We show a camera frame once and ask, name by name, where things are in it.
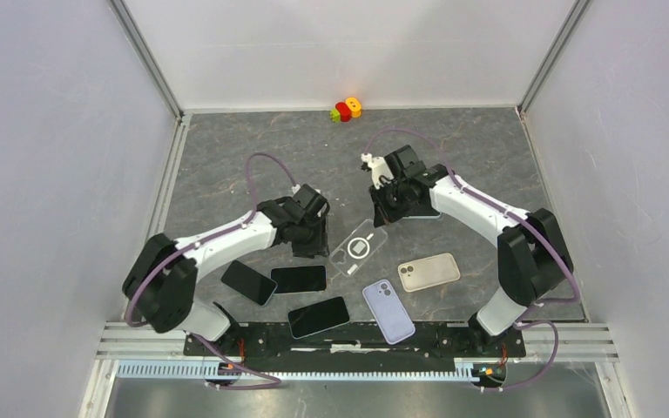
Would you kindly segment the clear magsafe phone case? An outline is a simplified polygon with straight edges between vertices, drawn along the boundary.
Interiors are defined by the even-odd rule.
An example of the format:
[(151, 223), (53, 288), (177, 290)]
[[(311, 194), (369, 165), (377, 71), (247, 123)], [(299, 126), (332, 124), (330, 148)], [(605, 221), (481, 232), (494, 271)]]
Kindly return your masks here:
[(329, 261), (341, 274), (352, 277), (387, 239), (382, 227), (375, 227), (371, 219), (365, 219), (330, 253)]

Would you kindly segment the light blue phone case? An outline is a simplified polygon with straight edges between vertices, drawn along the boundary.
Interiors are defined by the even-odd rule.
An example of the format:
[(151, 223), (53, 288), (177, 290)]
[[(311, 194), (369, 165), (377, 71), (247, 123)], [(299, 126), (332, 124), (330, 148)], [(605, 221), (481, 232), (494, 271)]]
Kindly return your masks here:
[(405, 219), (439, 219), (442, 214), (434, 209), (416, 208), (404, 215)]

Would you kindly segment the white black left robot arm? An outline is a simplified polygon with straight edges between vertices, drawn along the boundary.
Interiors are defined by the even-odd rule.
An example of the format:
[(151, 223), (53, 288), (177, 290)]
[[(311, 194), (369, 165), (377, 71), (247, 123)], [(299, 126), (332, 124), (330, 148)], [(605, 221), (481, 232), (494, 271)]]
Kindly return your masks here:
[(230, 354), (239, 332), (219, 307), (195, 298), (198, 282), (217, 268), (257, 251), (289, 244), (298, 258), (328, 255), (330, 204), (312, 186), (294, 187), (290, 196), (264, 200), (238, 219), (196, 235), (151, 236), (128, 273), (122, 292), (124, 320), (156, 333), (196, 334), (216, 354)]

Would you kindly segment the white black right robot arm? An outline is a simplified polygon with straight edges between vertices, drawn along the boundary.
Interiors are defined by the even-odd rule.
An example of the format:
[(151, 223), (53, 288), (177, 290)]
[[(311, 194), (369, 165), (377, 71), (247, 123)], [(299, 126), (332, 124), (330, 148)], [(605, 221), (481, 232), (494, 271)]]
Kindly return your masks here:
[(361, 155), (376, 227), (420, 211), (439, 212), (486, 238), (497, 250), (498, 289), (469, 320), (468, 342), (477, 354), (503, 345), (503, 334), (546, 294), (571, 282), (573, 265), (555, 215), (505, 204), (469, 185), (443, 164), (426, 166), (411, 146), (384, 156)]

